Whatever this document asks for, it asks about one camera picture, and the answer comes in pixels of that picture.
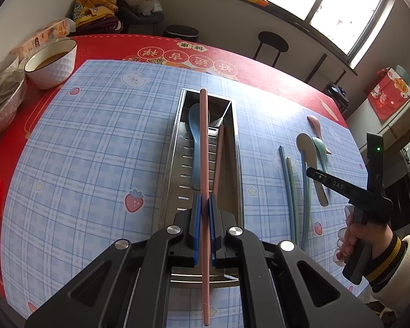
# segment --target striped cuff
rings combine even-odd
[[[395,273],[407,249],[407,243],[402,242],[394,233],[387,249],[366,266],[364,276],[369,281],[374,292],[380,291]]]

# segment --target plaid pattern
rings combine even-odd
[[[142,86],[121,77],[139,73]],[[80,93],[70,95],[75,87]],[[312,111],[271,93],[225,78],[185,69],[127,61],[85,62],[66,82],[36,125],[20,156],[3,216],[1,262],[9,304],[23,317],[28,302],[42,305],[119,238],[151,235],[159,210],[163,171],[182,88],[232,98],[237,112],[245,227],[264,241],[290,237],[289,208],[278,147],[293,157],[302,230],[302,168],[296,136],[314,135]],[[316,115],[331,149],[328,169],[365,187],[367,173],[348,130]],[[143,207],[125,210],[125,195],[137,189]],[[319,205],[312,187],[308,254],[348,287],[333,264],[337,231],[347,200],[327,191]],[[314,232],[322,224],[322,235]],[[359,294],[366,282],[354,287]],[[238,288],[211,290],[211,326],[242,327]],[[168,327],[200,327],[199,289],[172,289]]]

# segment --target pink chopstick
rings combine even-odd
[[[215,170],[214,170],[214,187],[213,194],[217,196],[217,191],[219,190],[219,178],[220,178],[220,167],[222,164],[222,152],[223,152],[223,125],[219,127],[219,136],[217,138],[217,156],[215,159]]]
[[[209,234],[209,158],[208,158],[208,92],[200,93],[200,140],[201,140],[201,231],[200,252],[202,266],[202,318],[209,325],[209,257],[211,243]]]

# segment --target person's arm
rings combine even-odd
[[[388,225],[353,223],[352,213],[346,219],[347,228],[339,231],[337,260],[352,254],[357,238],[372,245],[372,260],[364,276],[372,287],[372,296],[383,305],[402,314],[410,303],[410,236],[403,241]]]

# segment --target metal bolt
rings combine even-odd
[[[120,239],[119,241],[115,242],[115,247],[118,250],[126,249],[128,246],[129,246],[129,243],[125,239]]]
[[[295,248],[295,245],[291,241],[282,241],[279,246],[284,251],[292,251]]]
[[[180,232],[180,227],[178,225],[169,225],[167,227],[168,234],[178,234]]]
[[[240,234],[243,233],[243,230],[240,227],[231,227],[228,231],[233,236],[239,236]]]

